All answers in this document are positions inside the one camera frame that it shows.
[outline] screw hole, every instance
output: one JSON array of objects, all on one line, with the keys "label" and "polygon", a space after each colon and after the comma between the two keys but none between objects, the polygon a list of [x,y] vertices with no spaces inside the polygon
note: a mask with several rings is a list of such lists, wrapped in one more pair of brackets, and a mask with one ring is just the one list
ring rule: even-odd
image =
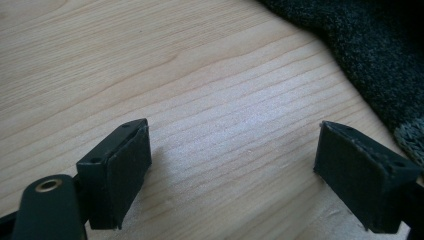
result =
[{"label": "screw hole", "polygon": [[395,165],[398,167],[405,167],[405,164],[401,162],[395,162]]},{"label": "screw hole", "polygon": [[102,159],[101,158],[92,158],[92,159],[90,159],[90,162],[91,163],[99,163],[99,162],[101,162],[102,161]]},{"label": "screw hole", "polygon": [[49,179],[46,180],[35,187],[35,191],[39,193],[50,192],[56,188],[58,188],[62,184],[62,180],[60,179]]}]

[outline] wooden table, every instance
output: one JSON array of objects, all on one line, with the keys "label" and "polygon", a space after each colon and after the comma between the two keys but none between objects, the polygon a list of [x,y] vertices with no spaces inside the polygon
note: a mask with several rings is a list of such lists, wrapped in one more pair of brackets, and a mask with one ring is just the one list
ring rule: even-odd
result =
[{"label": "wooden table", "polygon": [[90,239],[404,239],[365,232],[312,172],[322,120],[399,152],[326,46],[253,0],[0,2],[0,215],[121,123],[153,165]]}]

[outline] gray fabric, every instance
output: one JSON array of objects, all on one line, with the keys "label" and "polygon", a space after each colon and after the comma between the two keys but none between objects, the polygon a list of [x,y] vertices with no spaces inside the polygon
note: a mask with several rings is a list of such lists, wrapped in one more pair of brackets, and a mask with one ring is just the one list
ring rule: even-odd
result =
[{"label": "gray fabric", "polygon": [[260,1],[322,37],[399,146],[424,167],[424,1]]}]

